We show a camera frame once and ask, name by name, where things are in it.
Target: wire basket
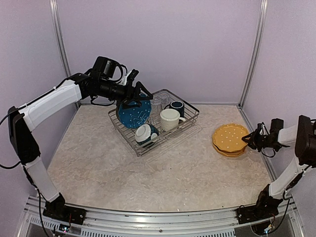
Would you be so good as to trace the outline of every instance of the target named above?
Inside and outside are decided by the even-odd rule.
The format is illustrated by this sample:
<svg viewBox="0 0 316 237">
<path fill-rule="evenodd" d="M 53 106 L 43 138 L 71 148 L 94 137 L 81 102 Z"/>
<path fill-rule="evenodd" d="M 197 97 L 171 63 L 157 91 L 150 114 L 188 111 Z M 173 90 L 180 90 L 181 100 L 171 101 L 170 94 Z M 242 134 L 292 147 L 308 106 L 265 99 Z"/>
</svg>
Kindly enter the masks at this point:
<svg viewBox="0 0 316 237">
<path fill-rule="evenodd" d="M 170 101 L 182 101 L 185 105 L 184 117 L 186 121 L 178 124 L 175 128 L 169 131 L 162 131 L 160 126 L 160 116 L 159 114 L 150 115 L 148 117 L 146 123 L 153 125 L 159 131 L 159 136 L 155 139 L 155 142 L 148 141 L 142 145 L 137 144 L 135 140 L 135 132 L 137 128 L 127 128 L 125 127 L 118 119 L 116 109 L 109 111 L 109 117 L 115 127 L 115 129 L 121 134 L 127 144 L 131 147 L 132 150 L 135 151 L 137 156 L 142 156 L 143 154 L 149 152 L 152 149 L 157 148 L 162 143 L 167 140 L 173 138 L 175 135 L 181 133 L 182 131 L 188 129 L 193 126 L 198 118 L 199 110 L 194 106 L 190 105 L 188 102 L 184 101 L 180 97 L 176 96 L 172 92 L 167 89 L 163 89 L 153 93 L 154 98 L 158 97 L 162 93 L 167 93 L 169 95 Z"/>
</svg>

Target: wall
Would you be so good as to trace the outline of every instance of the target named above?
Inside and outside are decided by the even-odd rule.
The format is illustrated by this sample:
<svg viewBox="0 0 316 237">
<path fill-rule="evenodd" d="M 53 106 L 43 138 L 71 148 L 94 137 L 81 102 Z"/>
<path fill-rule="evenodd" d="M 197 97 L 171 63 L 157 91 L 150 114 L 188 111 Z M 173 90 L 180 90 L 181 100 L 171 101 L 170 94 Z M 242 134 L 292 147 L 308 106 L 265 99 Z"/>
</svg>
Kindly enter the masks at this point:
<svg viewBox="0 0 316 237">
<path fill-rule="evenodd" d="M 0 115 L 50 90 L 65 78 L 55 40 L 49 1 L 0 0 Z M 75 112 L 73 105 L 43 122 L 34 132 L 46 166 Z M 0 127 L 0 163 L 19 159 L 9 142 L 7 121 Z M 19 216 L 34 189 L 20 166 L 0 169 L 0 236 L 14 236 Z"/>
<path fill-rule="evenodd" d="M 253 125 L 299 115 L 316 118 L 316 3 L 308 0 L 269 1 L 259 59 L 245 104 Z M 287 149 L 272 159 L 280 175 L 293 157 Z M 316 236 L 316 172 L 308 173 L 293 190 L 308 237 Z"/>
<path fill-rule="evenodd" d="M 67 0 L 58 8 L 72 73 L 102 55 L 138 69 L 150 91 L 239 102 L 259 0 Z"/>
</svg>

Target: stack of plates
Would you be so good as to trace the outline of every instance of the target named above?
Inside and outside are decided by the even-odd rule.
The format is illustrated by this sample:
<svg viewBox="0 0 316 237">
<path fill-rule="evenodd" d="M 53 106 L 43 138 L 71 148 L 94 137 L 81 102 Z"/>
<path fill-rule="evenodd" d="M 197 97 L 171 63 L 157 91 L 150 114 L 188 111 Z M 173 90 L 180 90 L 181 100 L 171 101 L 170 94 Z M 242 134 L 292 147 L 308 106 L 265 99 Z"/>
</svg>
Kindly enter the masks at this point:
<svg viewBox="0 0 316 237">
<path fill-rule="evenodd" d="M 220 126 L 213 134 L 213 147 L 226 157 L 238 157 L 245 153 L 247 143 L 242 137 L 248 135 L 248 130 L 235 123 Z"/>
</svg>

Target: beige table surface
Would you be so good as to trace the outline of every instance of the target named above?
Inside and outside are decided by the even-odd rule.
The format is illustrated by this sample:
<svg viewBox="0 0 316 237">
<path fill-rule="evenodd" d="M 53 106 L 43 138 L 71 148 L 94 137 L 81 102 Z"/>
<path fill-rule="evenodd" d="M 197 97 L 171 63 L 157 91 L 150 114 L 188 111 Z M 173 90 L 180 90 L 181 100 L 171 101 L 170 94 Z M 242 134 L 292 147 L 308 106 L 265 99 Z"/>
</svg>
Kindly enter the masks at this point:
<svg viewBox="0 0 316 237">
<path fill-rule="evenodd" d="M 258 152 L 227 158 L 212 147 L 225 123 L 245 126 L 235 106 L 196 106 L 189 128 L 142 157 L 124 143 L 108 111 L 81 106 L 48 172 L 66 202 L 105 209 L 176 212 L 251 204 L 270 182 Z"/>
</svg>

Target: vertical metal post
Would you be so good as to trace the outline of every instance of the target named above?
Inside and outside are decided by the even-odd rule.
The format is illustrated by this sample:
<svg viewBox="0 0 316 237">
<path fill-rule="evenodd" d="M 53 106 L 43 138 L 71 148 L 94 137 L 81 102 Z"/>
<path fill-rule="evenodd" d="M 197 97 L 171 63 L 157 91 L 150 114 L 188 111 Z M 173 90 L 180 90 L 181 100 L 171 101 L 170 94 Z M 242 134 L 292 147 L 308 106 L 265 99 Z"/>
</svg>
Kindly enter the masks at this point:
<svg viewBox="0 0 316 237">
<path fill-rule="evenodd" d="M 253 47 L 252 55 L 251 55 L 251 61 L 247 72 L 247 78 L 246 83 L 244 85 L 242 95 L 239 101 L 239 106 L 243 108 L 247 95 L 249 93 L 250 84 L 253 78 L 253 74 L 255 71 L 258 55 L 259 55 L 259 49 L 261 44 L 261 39 L 263 35 L 263 29 L 266 21 L 266 15 L 267 15 L 267 6 L 268 6 L 268 0 L 261 0 L 261 8 L 260 8 L 260 14 L 259 14 L 259 21 L 257 26 L 257 33 L 256 33 L 256 39 L 255 44 Z"/>
<path fill-rule="evenodd" d="M 57 0 L 49 0 L 49 3 L 50 3 L 50 11 L 51 11 L 52 19 L 53 19 L 53 25 L 54 25 L 55 35 L 57 39 L 57 46 L 59 49 L 60 58 L 63 63 L 66 76 L 70 77 L 71 72 L 70 72 L 68 58 L 67 58 L 67 54 L 66 54 L 66 50 L 65 50 L 65 46 L 63 42 L 63 35 L 61 32 L 61 27 L 60 27 Z M 76 108 L 78 109 L 80 106 L 80 103 L 77 102 L 75 103 L 75 105 L 76 105 Z"/>
</svg>

